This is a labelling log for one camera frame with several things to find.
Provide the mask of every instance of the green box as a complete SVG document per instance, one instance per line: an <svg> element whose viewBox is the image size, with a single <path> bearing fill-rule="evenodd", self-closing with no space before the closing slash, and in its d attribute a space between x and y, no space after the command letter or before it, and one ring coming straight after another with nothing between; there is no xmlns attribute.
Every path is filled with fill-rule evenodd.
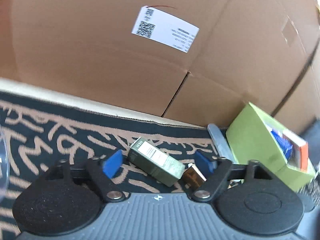
<svg viewBox="0 0 320 240"><path fill-rule="evenodd" d="M288 187L298 191L315 176L313 165L308 160L308 169L305 172L289 165L265 124L279 131L287 129L257 106L248 103L227 130L231 151L240 164L247 164L248 160L258 160Z"/></svg>
<svg viewBox="0 0 320 240"><path fill-rule="evenodd" d="M130 146L128 160L168 187L181 179L185 168L142 137Z"/></svg>

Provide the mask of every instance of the metal screw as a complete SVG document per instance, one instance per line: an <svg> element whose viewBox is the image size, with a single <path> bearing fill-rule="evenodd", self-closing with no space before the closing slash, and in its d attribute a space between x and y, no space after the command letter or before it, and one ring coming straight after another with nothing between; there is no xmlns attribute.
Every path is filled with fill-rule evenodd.
<svg viewBox="0 0 320 240"><path fill-rule="evenodd" d="M195 192L195 196L198 198L208 198L210 197L210 192L206 191L206 190L198 190Z"/></svg>
<svg viewBox="0 0 320 240"><path fill-rule="evenodd" d="M107 193L107 197L110 199L119 199L122 197L122 193L119 191L110 191Z"/></svg>

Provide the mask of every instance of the gray ribbed platform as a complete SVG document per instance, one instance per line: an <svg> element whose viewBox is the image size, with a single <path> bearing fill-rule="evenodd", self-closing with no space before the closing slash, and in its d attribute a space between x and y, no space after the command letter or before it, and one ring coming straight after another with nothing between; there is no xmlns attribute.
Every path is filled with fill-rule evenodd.
<svg viewBox="0 0 320 240"><path fill-rule="evenodd" d="M185 193L133 193L126 201L106 205L95 222L75 233L43 237L22 233L18 240L253 240L230 228L212 207L188 199ZM302 239L294 233L268 237L272 240Z"/></svg>

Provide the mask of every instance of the blue package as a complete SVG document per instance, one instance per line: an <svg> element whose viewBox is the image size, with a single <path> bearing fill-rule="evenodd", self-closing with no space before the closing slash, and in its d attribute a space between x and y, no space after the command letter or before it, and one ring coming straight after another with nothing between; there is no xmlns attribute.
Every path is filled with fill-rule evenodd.
<svg viewBox="0 0 320 240"><path fill-rule="evenodd" d="M205 157L201 153L201 150L196 150L194 159L197 168L206 179L209 178L210 175L213 174L214 170L217 168L217 163L210 161L207 157Z"/></svg>
<svg viewBox="0 0 320 240"><path fill-rule="evenodd" d="M109 178L112 179L113 176L116 174L120 166L122 165L122 151L117 150L113 155L111 155L108 159L104 161L102 164L102 170L104 174Z"/></svg>
<svg viewBox="0 0 320 240"><path fill-rule="evenodd" d="M289 140L282 138L280 135L278 135L274 130L271 131L271 134L276 139L278 145L282 149L283 155L287 160L291 158L292 155L292 144Z"/></svg>

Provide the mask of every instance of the cardboard box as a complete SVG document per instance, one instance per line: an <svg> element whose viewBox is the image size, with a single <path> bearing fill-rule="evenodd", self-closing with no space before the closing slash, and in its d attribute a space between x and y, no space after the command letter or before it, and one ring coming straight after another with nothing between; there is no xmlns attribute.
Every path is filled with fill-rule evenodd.
<svg viewBox="0 0 320 240"><path fill-rule="evenodd" d="M146 5L200 29L188 53L131 33ZM316 45L318 18L315 0L0 0L0 75L226 126L247 101L276 108Z"/></svg>
<svg viewBox="0 0 320 240"><path fill-rule="evenodd" d="M315 8L313 0L230 0L164 117L228 126L248 101L270 114L316 45Z"/></svg>
<svg viewBox="0 0 320 240"><path fill-rule="evenodd" d="M320 117L320 47L300 84L275 118L287 128L301 134Z"/></svg>

